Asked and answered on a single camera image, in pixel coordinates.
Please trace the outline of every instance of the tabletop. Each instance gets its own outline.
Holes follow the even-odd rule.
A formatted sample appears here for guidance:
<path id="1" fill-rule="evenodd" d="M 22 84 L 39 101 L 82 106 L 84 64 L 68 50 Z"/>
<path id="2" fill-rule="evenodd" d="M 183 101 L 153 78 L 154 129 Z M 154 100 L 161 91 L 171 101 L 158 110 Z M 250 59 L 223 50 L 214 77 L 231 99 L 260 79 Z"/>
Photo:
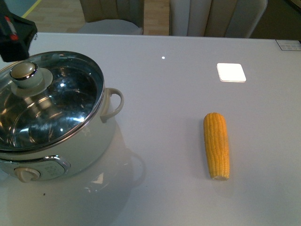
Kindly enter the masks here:
<path id="1" fill-rule="evenodd" d="M 39 33 L 30 54 L 58 50 L 92 58 L 123 93 L 116 132 L 75 176 L 24 184 L 0 172 L 0 225 L 301 225 L 301 51 L 275 40 Z M 222 82 L 218 63 L 241 64 L 246 81 Z M 227 121 L 227 181 L 208 174 L 210 112 Z"/>

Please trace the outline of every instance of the chair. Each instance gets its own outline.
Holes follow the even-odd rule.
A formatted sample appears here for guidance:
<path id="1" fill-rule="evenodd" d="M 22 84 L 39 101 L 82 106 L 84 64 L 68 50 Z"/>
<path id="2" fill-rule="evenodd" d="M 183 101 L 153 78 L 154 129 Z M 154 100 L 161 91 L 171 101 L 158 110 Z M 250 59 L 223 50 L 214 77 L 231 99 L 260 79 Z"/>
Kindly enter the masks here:
<path id="1" fill-rule="evenodd" d="M 201 6 L 199 0 L 190 0 L 187 36 L 249 38 L 267 3 L 268 0 L 207 0 Z M 200 22 L 201 11 L 207 20 Z"/>
<path id="2" fill-rule="evenodd" d="M 85 25 L 78 33 L 143 34 L 144 0 L 80 0 Z"/>

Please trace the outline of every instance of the wooden floor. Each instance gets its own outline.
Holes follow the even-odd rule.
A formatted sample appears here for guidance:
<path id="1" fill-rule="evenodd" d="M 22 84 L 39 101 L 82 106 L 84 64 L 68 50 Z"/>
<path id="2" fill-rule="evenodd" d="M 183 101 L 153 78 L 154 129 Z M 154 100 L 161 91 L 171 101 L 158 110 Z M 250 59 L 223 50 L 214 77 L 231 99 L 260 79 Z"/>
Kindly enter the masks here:
<path id="1" fill-rule="evenodd" d="M 79 0 L 42 0 L 26 19 L 39 32 L 75 33 L 85 23 Z M 145 0 L 144 35 L 169 35 L 169 0 Z"/>

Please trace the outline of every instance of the corn on the cob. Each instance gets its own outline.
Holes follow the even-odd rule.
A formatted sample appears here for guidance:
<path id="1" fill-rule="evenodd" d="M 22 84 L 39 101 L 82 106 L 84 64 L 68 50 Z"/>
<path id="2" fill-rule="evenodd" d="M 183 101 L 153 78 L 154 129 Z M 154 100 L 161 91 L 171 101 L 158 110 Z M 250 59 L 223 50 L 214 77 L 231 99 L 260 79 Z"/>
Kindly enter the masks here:
<path id="1" fill-rule="evenodd" d="M 209 113 L 204 118 L 204 140 L 210 177 L 229 179 L 228 134 L 226 120 L 221 114 Z"/>

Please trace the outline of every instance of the white pot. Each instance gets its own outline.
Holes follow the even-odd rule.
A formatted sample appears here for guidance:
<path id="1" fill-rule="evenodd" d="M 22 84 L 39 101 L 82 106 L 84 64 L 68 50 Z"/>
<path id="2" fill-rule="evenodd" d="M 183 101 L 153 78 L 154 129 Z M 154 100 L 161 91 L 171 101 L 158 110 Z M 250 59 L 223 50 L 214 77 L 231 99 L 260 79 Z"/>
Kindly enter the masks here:
<path id="1" fill-rule="evenodd" d="M 123 95 L 117 89 L 105 88 L 101 69 L 84 55 L 48 52 L 32 56 L 28 61 L 42 67 L 38 70 L 40 74 L 35 70 L 33 75 L 27 76 L 29 82 L 19 79 L 22 76 L 18 75 L 18 81 L 9 81 L 15 79 L 8 75 L 14 66 L 23 70 L 17 63 L 0 71 L 0 84 L 5 84 L 0 87 L 3 102 L 0 103 L 3 122 L 0 124 L 0 167 L 22 182 L 71 176 L 96 161 L 109 146 L 115 132 L 114 116 L 122 109 Z M 87 78 L 84 82 L 81 77 L 77 81 L 73 78 L 77 78 L 77 74 L 85 74 Z M 35 78 L 38 76 L 43 77 L 42 82 L 32 85 L 33 80 L 40 81 Z M 120 96 L 115 110 L 110 107 L 112 94 Z M 20 104 L 7 104 L 9 100 Z"/>

